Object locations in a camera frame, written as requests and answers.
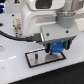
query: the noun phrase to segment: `metal bracket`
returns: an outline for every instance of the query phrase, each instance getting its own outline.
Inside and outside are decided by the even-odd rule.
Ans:
[[[66,59],[63,53],[46,53],[45,50],[25,54],[30,68]]]

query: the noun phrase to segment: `white robot body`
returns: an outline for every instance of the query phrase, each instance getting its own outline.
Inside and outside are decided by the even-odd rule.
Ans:
[[[6,0],[5,2],[6,13],[21,12],[24,5],[25,5],[24,0],[19,0],[19,3],[15,3],[15,0]]]
[[[36,8],[37,0],[25,0],[25,1],[31,10],[39,10]],[[49,9],[45,9],[45,10],[62,8],[64,6],[64,3],[65,0],[52,0],[52,6]]]
[[[26,5],[22,10],[22,35],[31,36],[34,33],[40,33],[41,25],[54,24],[55,21],[54,11],[31,11]]]

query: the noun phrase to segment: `white table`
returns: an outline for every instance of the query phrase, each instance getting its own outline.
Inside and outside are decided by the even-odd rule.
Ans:
[[[12,14],[0,15],[0,22],[4,25],[0,30],[15,35],[13,29],[13,18],[20,18],[20,13],[16,13],[14,17]],[[84,22],[77,20],[78,26],[81,30]],[[38,74],[49,72],[58,68],[69,66],[84,61],[84,32],[80,32],[73,41],[70,50],[65,51],[66,60],[53,62],[50,64],[29,68],[25,53],[42,48],[43,46],[35,43],[18,42],[0,36],[0,46],[3,50],[0,51],[0,84],[7,84],[21,79],[29,78]]]

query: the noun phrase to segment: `cable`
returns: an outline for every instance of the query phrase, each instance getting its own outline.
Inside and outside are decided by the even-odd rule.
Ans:
[[[8,35],[8,34],[6,34],[6,33],[4,33],[3,31],[0,30],[0,35],[4,36],[6,38],[12,39],[12,40],[16,40],[16,41],[42,42],[40,33],[39,34],[34,34],[34,36],[30,36],[30,37],[26,37],[26,38],[18,38],[18,37],[13,37],[11,35]]]
[[[4,3],[6,0],[0,0],[0,3]]]

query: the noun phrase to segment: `blue component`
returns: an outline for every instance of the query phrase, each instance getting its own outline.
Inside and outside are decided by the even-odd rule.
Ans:
[[[51,49],[50,49],[51,52],[60,53],[63,50],[64,50],[64,45],[62,41],[51,43]]]

